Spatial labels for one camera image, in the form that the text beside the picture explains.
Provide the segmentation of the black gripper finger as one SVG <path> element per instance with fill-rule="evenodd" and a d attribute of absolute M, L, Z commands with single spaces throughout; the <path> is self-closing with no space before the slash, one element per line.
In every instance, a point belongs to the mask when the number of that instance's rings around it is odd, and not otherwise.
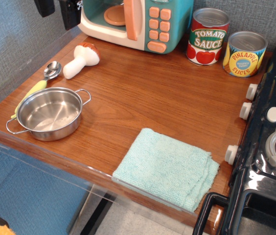
<path fill-rule="evenodd" d="M 39 14 L 42 17 L 47 17 L 55 12 L 53 0 L 34 0 Z"/>
<path fill-rule="evenodd" d="M 60 8 L 65 30 L 70 30 L 81 22 L 82 0 L 60 0 Z"/>

